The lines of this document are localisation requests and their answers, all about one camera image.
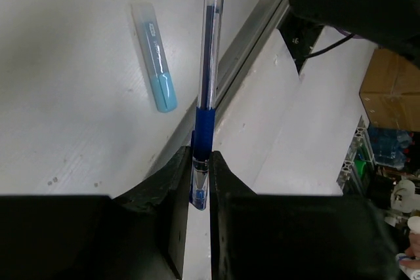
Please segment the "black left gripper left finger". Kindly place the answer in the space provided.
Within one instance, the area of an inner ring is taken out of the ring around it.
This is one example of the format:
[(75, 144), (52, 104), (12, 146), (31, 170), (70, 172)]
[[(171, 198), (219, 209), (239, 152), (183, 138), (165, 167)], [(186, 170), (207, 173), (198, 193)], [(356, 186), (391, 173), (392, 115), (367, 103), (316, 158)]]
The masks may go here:
[(107, 195), (1, 197), (2, 279), (181, 279), (191, 153)]

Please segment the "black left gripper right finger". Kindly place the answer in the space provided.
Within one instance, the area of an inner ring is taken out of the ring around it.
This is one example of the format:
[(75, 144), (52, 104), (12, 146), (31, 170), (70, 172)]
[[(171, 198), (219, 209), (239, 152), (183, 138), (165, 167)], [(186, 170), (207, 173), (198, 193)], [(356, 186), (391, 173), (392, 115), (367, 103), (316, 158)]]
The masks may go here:
[(213, 279), (397, 279), (380, 212), (357, 196), (261, 195), (209, 162)]

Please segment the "blue ballpoint pen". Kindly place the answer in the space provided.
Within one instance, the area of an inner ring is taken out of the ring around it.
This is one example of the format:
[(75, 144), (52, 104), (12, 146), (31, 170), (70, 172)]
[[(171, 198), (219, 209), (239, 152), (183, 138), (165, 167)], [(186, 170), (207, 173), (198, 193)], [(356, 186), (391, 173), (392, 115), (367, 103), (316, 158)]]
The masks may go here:
[(215, 96), (219, 66), (219, 45), (224, 0), (204, 0), (201, 38), (201, 65), (195, 126), (192, 133), (190, 204), (205, 210), (209, 159), (215, 130)]

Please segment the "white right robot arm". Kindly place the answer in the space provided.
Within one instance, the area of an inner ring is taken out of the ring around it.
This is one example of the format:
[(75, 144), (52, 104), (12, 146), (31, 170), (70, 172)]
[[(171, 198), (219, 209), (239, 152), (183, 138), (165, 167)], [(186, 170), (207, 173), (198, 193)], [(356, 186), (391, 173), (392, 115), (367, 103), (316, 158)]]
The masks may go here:
[(419, 0), (289, 0), (299, 18), (359, 35), (419, 65)]

